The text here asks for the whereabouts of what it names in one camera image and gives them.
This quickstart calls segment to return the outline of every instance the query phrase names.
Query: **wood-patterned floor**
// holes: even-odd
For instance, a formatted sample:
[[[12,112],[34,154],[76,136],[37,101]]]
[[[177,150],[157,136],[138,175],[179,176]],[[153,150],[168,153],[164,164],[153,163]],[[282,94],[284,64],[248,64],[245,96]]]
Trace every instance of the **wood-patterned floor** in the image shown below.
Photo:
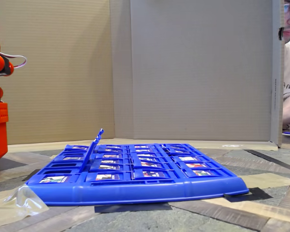
[[[243,150],[201,149],[237,175],[275,173],[290,178],[290,170]],[[35,169],[44,167],[60,150],[8,153],[13,162],[0,171],[0,191],[16,188]],[[290,164],[290,150],[261,151]],[[273,198],[243,204],[205,200],[169,203],[173,210],[98,214],[94,206],[50,207],[46,212],[0,227],[0,232],[290,232],[290,187],[264,189]]]

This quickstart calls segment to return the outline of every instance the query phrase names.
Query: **cardboard panel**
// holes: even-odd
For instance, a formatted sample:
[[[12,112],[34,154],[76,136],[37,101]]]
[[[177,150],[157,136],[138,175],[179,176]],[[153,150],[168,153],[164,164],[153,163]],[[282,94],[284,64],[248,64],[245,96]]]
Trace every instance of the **cardboard panel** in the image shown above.
[[[130,0],[110,0],[115,137],[133,138]]]
[[[0,0],[0,43],[28,58],[0,77],[9,144],[114,137],[109,0]]]
[[[269,141],[272,0],[131,1],[136,139]]]
[[[271,140],[282,145],[282,109],[285,42],[279,40],[278,32],[284,27],[284,1],[273,0],[273,81]]]

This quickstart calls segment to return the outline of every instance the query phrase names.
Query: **wooden floor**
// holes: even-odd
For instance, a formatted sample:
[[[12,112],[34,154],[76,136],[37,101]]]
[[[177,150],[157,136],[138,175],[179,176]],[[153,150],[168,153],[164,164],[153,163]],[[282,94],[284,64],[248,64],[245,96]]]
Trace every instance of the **wooden floor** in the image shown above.
[[[12,147],[4,156],[15,168],[0,171],[0,191],[16,188],[35,169],[44,167],[63,144]],[[290,178],[290,170],[243,150],[201,149],[237,175],[275,173]],[[266,151],[290,163],[290,150]],[[94,206],[50,207],[48,211],[0,227],[0,232],[82,231],[261,231],[290,232],[290,186],[264,189],[272,199],[231,203],[223,198],[169,203],[173,210],[98,214]]]

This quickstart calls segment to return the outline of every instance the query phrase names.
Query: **cable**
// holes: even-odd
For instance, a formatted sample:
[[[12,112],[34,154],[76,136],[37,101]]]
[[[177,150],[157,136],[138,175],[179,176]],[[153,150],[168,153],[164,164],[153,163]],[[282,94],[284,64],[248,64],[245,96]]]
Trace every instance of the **cable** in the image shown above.
[[[27,58],[24,57],[24,56],[12,56],[12,55],[8,55],[8,54],[4,54],[4,53],[2,53],[2,52],[0,52],[0,55],[2,55],[2,56],[4,56],[4,57],[7,57],[7,58],[17,58],[17,57],[22,57],[22,58],[25,59],[25,62],[23,62],[22,64],[14,66],[14,69],[18,69],[18,68],[24,66],[24,65],[27,63]]]

